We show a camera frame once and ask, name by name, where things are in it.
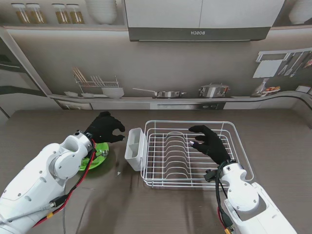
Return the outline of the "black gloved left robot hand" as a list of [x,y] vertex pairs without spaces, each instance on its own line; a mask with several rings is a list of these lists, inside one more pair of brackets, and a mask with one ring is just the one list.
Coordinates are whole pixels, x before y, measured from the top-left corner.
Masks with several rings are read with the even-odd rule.
[[124,135],[114,135],[113,131],[125,132],[124,125],[111,116],[110,112],[101,112],[85,130],[84,134],[95,143],[115,143],[122,141]]

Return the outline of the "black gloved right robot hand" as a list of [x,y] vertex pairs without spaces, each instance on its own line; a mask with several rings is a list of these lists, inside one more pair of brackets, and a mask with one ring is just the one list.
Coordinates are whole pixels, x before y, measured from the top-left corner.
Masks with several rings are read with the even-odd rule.
[[219,136],[205,125],[195,125],[189,128],[190,132],[203,133],[196,136],[192,147],[204,155],[209,156],[216,164],[220,165],[231,158]]

